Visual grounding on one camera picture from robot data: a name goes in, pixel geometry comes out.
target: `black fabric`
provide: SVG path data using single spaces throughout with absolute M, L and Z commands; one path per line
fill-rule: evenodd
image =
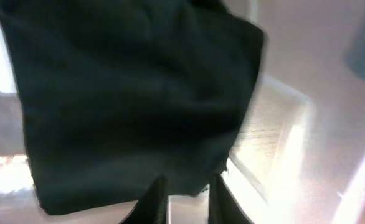
M 166 224 L 167 180 L 154 181 L 121 224 Z M 241 211 L 219 174 L 210 182 L 208 224 L 253 224 Z
M 166 224 L 167 180 L 156 179 L 121 224 Z
M 263 32 L 216 0 L 0 0 L 41 207 L 196 195 L 221 173 Z
M 214 175 L 210 183 L 208 224 L 252 224 L 231 196 L 221 176 Z

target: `black bag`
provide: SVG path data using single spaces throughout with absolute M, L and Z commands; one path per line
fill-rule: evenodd
M 49 215 L 196 195 L 225 169 L 263 32 L 216 0 L 0 0 L 36 194 Z

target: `dark green cloth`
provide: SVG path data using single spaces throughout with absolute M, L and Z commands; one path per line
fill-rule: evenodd
M 0 0 L 24 141 L 50 215 L 138 199 L 159 175 L 221 173 L 263 32 L 216 0 Z

